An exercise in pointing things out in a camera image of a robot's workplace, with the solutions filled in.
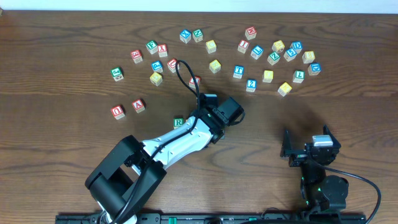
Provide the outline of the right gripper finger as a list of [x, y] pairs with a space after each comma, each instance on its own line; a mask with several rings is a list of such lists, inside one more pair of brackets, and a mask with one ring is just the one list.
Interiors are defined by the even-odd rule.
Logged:
[[281, 146], [281, 150], [280, 150], [280, 157], [289, 157], [292, 154], [292, 150], [293, 150], [293, 147], [291, 145], [289, 131], [287, 129], [285, 129], [282, 146]]
[[338, 144], [338, 141], [336, 140], [334, 135], [331, 133], [330, 129], [328, 128], [328, 126], [326, 124], [323, 125], [323, 134], [330, 137], [333, 145], [337, 145]]

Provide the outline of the green R block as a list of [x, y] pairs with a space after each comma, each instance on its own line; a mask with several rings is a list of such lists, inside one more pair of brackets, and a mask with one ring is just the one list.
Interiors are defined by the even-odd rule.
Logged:
[[181, 127], [184, 124], [184, 119], [183, 118], [174, 118], [173, 119], [173, 127], [174, 129], [177, 129]]

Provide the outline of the blue T block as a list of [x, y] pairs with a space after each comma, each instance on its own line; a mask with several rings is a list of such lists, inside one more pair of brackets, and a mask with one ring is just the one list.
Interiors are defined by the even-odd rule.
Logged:
[[236, 65], [234, 67], [233, 78], [241, 79], [244, 74], [244, 67], [240, 65]]

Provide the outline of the yellow O block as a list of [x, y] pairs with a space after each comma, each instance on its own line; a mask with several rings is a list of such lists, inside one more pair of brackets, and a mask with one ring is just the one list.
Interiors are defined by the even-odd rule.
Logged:
[[262, 81], [264, 83], [271, 83], [274, 78], [274, 72], [272, 70], [264, 70]]

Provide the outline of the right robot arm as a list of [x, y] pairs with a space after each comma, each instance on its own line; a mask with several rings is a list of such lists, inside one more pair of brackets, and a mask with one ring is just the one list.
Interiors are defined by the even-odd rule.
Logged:
[[326, 175], [326, 167], [336, 159], [340, 147], [327, 126], [323, 127], [323, 134], [313, 136], [303, 149], [294, 149], [289, 132], [284, 131], [280, 157], [287, 157], [290, 167], [300, 168], [300, 191], [307, 203], [307, 208], [296, 214], [297, 220], [343, 222], [340, 211], [346, 208], [349, 183], [337, 175]]

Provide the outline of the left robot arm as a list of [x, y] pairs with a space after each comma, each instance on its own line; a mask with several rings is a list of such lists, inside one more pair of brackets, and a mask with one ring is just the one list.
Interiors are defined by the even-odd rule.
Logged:
[[85, 181], [110, 223], [135, 223], [136, 215], [167, 174], [167, 168], [216, 143], [235, 118], [225, 106], [202, 108], [181, 127], [150, 140], [120, 140]]

